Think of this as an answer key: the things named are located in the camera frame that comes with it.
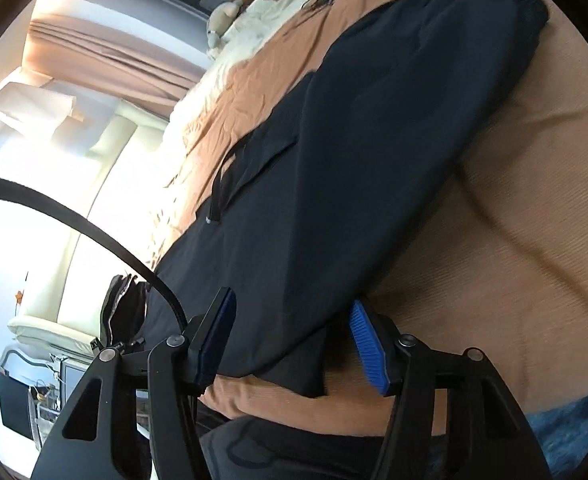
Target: cream leather sofa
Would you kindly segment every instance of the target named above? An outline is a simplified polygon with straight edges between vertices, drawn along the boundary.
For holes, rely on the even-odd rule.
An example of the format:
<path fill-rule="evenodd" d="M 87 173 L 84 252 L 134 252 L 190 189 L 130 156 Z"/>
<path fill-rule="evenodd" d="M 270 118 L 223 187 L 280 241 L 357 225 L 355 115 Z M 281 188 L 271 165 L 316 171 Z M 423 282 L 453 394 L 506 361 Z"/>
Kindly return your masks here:
<path fill-rule="evenodd" d="M 100 160 L 88 182 L 90 205 L 78 211 L 133 253 L 145 250 L 152 232 L 153 157 L 164 121 L 122 102 L 91 157 Z M 100 310 L 112 277 L 129 269 L 98 244 L 69 230 L 67 240 L 42 248 L 30 270 L 19 315 L 8 323 L 16 339 L 53 354 L 87 361 L 100 336 Z"/>

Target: black jacket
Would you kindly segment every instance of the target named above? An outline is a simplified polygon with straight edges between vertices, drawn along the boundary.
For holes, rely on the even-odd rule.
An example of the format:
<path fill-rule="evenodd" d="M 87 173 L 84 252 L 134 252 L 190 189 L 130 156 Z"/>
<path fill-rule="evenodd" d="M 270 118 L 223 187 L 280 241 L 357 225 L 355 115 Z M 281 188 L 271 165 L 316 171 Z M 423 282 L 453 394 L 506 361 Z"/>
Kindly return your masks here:
<path fill-rule="evenodd" d="M 369 284 L 525 72 L 541 0 L 396 0 L 348 28 L 245 137 L 159 263 L 187 318 L 237 295 L 219 373 L 324 393 L 326 325 Z M 219 222 L 207 223 L 212 215 Z M 140 335 L 175 333 L 154 292 Z"/>

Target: bed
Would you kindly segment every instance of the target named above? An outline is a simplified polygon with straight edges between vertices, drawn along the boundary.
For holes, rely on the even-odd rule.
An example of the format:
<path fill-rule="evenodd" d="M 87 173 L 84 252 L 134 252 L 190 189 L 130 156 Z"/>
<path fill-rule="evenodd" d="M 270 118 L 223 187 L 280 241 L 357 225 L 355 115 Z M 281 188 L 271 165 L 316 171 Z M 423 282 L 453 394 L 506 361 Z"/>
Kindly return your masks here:
<path fill-rule="evenodd" d="M 229 148 L 320 65 L 343 30 L 389 0 L 336 0 L 320 12 L 301 10 L 307 1 L 256 0 L 175 108 L 155 163 L 152 267 L 193 221 Z M 588 394 L 588 44 L 545 2 L 550 21 L 528 72 L 415 240 L 368 291 L 379 312 L 432 348 L 484 349 L 527 413 Z M 230 417 L 316 433 L 384 434 L 391 401 L 367 384 L 349 337 L 336 338 L 324 397 L 219 377 L 203 401 Z"/>

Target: stuffed animal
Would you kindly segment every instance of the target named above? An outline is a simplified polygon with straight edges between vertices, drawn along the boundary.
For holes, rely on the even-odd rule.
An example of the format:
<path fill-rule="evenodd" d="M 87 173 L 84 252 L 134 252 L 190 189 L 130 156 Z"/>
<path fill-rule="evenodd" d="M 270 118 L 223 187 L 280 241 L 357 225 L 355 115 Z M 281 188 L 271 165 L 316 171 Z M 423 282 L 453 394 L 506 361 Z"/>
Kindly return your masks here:
<path fill-rule="evenodd" d="M 207 44 L 210 48 L 216 48 L 220 44 L 220 38 L 234 23 L 242 6 L 242 0 L 235 0 L 220 4 L 212 10 L 212 14 L 207 20 Z"/>

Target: sofa armrest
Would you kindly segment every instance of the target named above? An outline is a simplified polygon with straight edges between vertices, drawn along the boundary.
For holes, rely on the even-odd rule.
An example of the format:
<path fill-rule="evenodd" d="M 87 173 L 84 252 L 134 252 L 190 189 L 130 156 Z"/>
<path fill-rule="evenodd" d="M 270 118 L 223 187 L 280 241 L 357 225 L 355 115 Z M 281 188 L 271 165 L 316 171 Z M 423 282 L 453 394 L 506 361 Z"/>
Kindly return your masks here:
<path fill-rule="evenodd" d="M 93 358 L 94 336 L 33 316 L 17 316 L 7 324 L 20 343 L 39 346 L 52 353 Z"/>

